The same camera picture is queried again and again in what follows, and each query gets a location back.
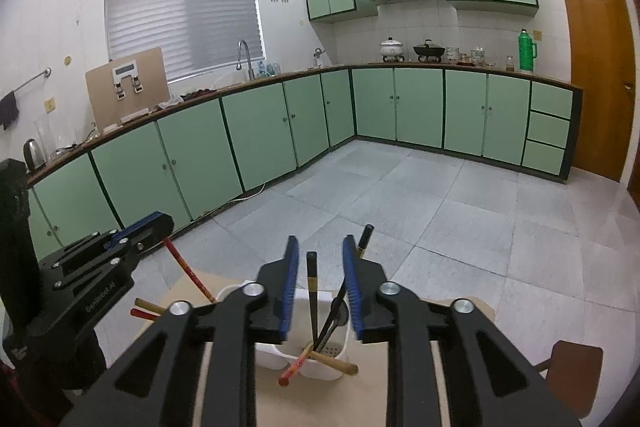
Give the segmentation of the wall towel bar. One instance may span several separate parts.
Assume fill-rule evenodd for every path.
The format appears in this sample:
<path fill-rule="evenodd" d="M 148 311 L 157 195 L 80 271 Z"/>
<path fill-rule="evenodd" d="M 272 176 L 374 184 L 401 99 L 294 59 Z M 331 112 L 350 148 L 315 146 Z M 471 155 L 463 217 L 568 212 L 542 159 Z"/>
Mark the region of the wall towel bar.
<path fill-rule="evenodd" d="M 33 83 L 34 81 L 40 78 L 43 78 L 43 79 L 49 78 L 51 74 L 52 74 L 52 69 L 50 69 L 50 67 L 43 69 L 41 72 L 38 72 L 38 74 L 35 75 L 34 77 L 29 78 L 29 80 L 24 81 L 15 89 L 8 92 L 0 100 L 0 124 L 1 124 L 2 130 L 4 131 L 9 130 L 17 122 L 18 116 L 20 116 L 20 110 L 18 109 L 17 101 L 16 101 L 17 92 L 26 88 L 31 83 Z"/>

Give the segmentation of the black plastic spoon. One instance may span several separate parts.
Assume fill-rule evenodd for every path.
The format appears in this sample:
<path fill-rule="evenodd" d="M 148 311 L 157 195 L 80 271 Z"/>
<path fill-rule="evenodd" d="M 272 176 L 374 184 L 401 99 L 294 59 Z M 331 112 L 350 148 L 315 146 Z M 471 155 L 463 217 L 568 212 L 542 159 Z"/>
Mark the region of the black plastic spoon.
<path fill-rule="evenodd" d="M 335 331 L 347 324 L 349 320 L 349 309 L 345 303 L 346 283 L 343 282 L 336 296 L 332 301 L 331 318 L 326 341 L 329 341 Z"/>

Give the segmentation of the red-patterned wooden chopstick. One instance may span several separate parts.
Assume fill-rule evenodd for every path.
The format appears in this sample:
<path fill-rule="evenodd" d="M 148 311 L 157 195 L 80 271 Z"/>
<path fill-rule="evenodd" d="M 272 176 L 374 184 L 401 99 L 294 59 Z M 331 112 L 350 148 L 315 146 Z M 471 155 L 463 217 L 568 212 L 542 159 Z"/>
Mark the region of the red-patterned wooden chopstick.
<path fill-rule="evenodd" d="M 204 285 L 201 279 L 196 275 L 196 273 L 191 269 L 186 259 L 184 259 L 176 248 L 175 244 L 172 243 L 172 240 L 169 237 L 165 237 L 163 239 L 163 244 L 171 254 L 176 262 L 178 263 L 181 270 L 189 277 L 190 281 L 198 288 L 200 293 L 210 302 L 216 303 L 216 298 L 214 295 L 208 290 L 208 288 Z"/>

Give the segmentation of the cardboard panel with brackets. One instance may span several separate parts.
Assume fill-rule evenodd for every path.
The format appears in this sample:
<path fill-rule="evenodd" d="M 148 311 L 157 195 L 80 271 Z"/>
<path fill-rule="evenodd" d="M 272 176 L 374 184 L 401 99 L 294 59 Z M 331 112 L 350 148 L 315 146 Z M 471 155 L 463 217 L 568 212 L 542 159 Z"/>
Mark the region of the cardboard panel with brackets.
<path fill-rule="evenodd" d="M 161 48 L 109 61 L 86 72 L 89 101 L 99 132 L 119 126 L 170 98 Z"/>

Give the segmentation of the light wooden chopstick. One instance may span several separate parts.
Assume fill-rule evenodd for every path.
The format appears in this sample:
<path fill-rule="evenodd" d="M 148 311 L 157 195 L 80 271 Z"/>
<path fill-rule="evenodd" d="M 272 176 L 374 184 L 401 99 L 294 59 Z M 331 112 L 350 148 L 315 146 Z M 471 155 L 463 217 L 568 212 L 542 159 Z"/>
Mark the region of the light wooden chopstick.
<path fill-rule="evenodd" d="M 359 373 L 359 367 L 356 364 L 339 360 L 338 358 L 332 358 L 329 357 L 329 355 L 324 355 L 323 353 L 310 351 L 308 353 L 308 358 L 320 362 L 321 364 L 331 367 L 331 369 L 335 369 L 336 371 L 348 376 L 355 376 Z"/>

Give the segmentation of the black chopstick gold band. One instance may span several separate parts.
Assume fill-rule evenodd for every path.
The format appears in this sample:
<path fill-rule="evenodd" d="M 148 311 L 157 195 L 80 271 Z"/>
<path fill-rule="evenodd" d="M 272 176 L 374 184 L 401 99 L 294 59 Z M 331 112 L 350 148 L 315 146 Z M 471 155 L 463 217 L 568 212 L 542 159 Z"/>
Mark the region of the black chopstick gold band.
<path fill-rule="evenodd" d="M 318 262 L 317 253 L 308 251 L 306 254 L 308 305 L 312 341 L 318 340 Z"/>

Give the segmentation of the white cooking pot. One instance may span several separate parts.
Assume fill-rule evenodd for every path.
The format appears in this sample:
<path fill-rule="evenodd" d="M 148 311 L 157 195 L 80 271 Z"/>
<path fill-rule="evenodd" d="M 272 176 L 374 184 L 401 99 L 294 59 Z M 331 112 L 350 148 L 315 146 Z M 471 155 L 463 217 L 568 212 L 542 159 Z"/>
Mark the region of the white cooking pot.
<path fill-rule="evenodd" d="M 388 37 L 380 44 L 380 53 L 384 63 L 402 63 L 405 61 L 402 43 L 393 37 Z"/>

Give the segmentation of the brown wooden door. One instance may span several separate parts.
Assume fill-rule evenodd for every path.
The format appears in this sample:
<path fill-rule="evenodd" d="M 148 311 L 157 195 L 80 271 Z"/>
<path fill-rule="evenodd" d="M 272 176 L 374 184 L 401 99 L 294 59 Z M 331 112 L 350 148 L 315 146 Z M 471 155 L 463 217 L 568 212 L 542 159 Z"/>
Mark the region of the brown wooden door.
<path fill-rule="evenodd" d="M 582 88 L 573 165 L 620 181 L 634 120 L 634 36 L 626 0 L 564 0 L 570 82 Z"/>

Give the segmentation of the black wok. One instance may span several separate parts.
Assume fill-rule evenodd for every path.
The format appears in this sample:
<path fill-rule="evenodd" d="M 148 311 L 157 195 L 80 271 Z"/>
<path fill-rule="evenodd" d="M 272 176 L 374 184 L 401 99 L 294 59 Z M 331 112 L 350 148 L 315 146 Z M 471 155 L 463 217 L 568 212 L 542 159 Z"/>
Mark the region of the black wok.
<path fill-rule="evenodd" d="M 414 46 L 413 51 L 420 63 L 440 63 L 446 49 L 436 46 L 431 39 L 425 39 L 424 43 Z"/>

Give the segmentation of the electric kettle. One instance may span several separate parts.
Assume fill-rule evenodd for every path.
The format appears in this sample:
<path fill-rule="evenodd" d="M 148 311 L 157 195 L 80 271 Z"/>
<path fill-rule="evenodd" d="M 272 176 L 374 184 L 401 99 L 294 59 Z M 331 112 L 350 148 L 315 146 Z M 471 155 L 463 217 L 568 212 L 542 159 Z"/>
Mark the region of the electric kettle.
<path fill-rule="evenodd" d="M 36 139 L 28 139 L 23 144 L 23 157 L 30 173 L 37 172 L 47 164 L 46 154 Z"/>

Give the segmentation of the green thermos bottle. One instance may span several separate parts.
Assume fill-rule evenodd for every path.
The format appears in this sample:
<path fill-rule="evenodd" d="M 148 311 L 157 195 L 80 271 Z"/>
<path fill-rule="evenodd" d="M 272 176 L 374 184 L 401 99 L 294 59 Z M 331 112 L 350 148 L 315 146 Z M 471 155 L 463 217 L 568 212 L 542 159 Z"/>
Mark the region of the green thermos bottle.
<path fill-rule="evenodd" d="M 518 35 L 518 66 L 521 72 L 533 72 L 535 70 L 535 60 L 537 57 L 537 43 L 529 35 L 525 28 L 522 28 Z"/>

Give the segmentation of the red-handled wooden chopstick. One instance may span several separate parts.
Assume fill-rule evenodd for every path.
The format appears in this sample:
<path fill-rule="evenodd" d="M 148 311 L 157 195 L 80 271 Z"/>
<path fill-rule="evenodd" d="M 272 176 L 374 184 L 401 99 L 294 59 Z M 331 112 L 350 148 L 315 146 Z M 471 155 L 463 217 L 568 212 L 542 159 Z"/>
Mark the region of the red-handled wooden chopstick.
<path fill-rule="evenodd" d="M 279 377 L 278 384 L 281 387 L 288 387 L 291 378 L 299 371 L 304 365 L 309 355 L 311 354 L 314 343 L 308 343 L 303 352 L 297 357 L 297 359 L 286 369 L 286 371 Z"/>

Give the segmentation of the brown wooden chair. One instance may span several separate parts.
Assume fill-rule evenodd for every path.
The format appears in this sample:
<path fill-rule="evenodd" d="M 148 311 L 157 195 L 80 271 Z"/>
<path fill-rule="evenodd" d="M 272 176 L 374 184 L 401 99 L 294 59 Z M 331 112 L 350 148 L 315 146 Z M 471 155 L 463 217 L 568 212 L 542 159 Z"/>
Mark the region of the brown wooden chair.
<path fill-rule="evenodd" d="M 602 348 L 559 340 L 550 357 L 534 369 L 546 374 L 544 379 L 552 395 L 583 419 L 591 413 L 596 401 L 602 364 Z"/>

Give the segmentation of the window blind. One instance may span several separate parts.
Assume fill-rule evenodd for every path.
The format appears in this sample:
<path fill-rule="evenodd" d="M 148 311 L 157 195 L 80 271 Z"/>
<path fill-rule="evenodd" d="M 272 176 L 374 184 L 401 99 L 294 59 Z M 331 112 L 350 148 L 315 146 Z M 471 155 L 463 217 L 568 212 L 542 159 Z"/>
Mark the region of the window blind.
<path fill-rule="evenodd" d="M 257 0 L 104 0 L 108 56 L 159 48 L 168 79 L 235 64 L 238 44 L 265 55 Z"/>

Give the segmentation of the chrome sink faucet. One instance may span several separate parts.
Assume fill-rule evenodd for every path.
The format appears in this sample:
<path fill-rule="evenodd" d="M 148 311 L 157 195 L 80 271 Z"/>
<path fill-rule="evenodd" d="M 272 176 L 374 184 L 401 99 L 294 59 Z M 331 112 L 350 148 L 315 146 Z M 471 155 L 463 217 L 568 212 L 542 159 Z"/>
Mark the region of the chrome sink faucet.
<path fill-rule="evenodd" d="M 254 81 L 256 78 L 252 57 L 250 56 L 250 47 L 244 39 L 238 42 L 238 58 L 236 59 L 235 70 L 237 72 L 245 72 L 247 81 Z"/>

